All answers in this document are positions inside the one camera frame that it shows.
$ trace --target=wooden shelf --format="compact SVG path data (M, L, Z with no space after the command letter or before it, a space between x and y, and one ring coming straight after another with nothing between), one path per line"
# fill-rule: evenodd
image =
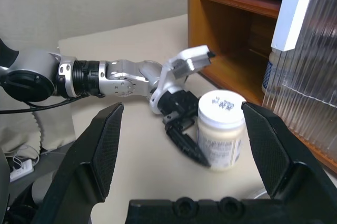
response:
M249 49L220 54L201 74L216 86L241 94L247 101L261 105L261 91L268 59Z
M207 0L231 7L240 8L249 12L277 18L279 15L280 0Z

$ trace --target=clear plastic panel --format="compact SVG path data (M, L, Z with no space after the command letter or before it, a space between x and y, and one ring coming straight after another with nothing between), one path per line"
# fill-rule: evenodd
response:
M273 65L263 106L337 161L337 0L310 0L294 50Z

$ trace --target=wooden cabinet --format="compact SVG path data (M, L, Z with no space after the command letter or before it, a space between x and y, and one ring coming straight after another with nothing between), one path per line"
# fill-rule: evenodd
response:
M262 104L279 0L189 0L189 46L216 53L202 75L220 88Z

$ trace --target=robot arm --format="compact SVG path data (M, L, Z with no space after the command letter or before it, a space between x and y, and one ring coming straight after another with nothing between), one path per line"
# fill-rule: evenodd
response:
M14 99L25 102L51 95L141 95L150 100L152 111L160 114L157 106L164 93L183 90L187 77L209 65L211 56L204 45L180 52L164 66L126 59L85 61L36 49L17 52L0 39L0 85Z

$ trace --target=white wall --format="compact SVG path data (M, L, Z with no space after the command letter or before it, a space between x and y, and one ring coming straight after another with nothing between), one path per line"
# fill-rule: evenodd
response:
M187 0L0 0L0 38L55 49L63 38L182 15Z

